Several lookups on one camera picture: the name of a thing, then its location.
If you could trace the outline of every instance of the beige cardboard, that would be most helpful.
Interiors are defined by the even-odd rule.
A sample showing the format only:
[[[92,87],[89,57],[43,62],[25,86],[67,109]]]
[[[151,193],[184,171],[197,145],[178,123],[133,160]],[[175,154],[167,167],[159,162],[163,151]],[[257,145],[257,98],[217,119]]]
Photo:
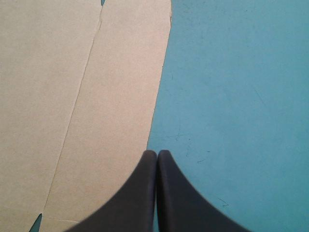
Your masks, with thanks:
[[[0,206],[0,231],[28,232],[39,214]]]
[[[146,148],[170,29],[170,0],[106,0],[44,210],[80,221]]]
[[[0,0],[0,231],[28,231],[43,211],[100,10]]]
[[[63,232],[64,230],[69,229],[76,224],[76,221],[65,221],[42,217],[40,232]]]

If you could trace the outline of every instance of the floor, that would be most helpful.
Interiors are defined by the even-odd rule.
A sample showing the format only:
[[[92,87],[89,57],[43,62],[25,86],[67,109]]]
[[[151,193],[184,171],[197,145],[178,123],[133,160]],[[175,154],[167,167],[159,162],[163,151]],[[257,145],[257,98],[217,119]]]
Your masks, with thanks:
[[[146,148],[244,227],[306,231],[308,8],[0,1],[0,231],[78,223]]]

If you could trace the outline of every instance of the blue floor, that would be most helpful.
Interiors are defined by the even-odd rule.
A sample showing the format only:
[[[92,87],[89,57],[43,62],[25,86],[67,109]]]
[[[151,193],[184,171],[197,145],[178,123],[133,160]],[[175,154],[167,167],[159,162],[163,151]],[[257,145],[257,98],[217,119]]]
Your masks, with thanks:
[[[173,0],[148,149],[256,232],[309,230],[309,1]]]

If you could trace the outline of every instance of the scratch mark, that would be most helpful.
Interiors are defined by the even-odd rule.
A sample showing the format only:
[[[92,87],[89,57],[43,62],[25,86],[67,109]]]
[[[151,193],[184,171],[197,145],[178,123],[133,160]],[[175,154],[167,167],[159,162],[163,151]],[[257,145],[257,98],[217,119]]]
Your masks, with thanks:
[[[202,159],[202,160],[199,160],[197,163],[201,163],[201,162],[203,162],[205,159]]]
[[[221,198],[219,198],[219,197],[217,197],[220,201],[222,201],[224,204],[222,205],[223,207],[225,207],[225,206],[229,206],[229,204],[226,202],[226,201],[224,201],[224,200],[222,200]]]
[[[257,90],[254,88],[254,86],[252,86],[252,87],[253,87],[255,93],[257,94],[257,96],[259,97],[261,103],[265,106],[265,108],[267,108],[267,106],[266,106],[265,102],[263,101],[263,99],[261,98],[260,94],[259,94],[259,93],[257,92]]]

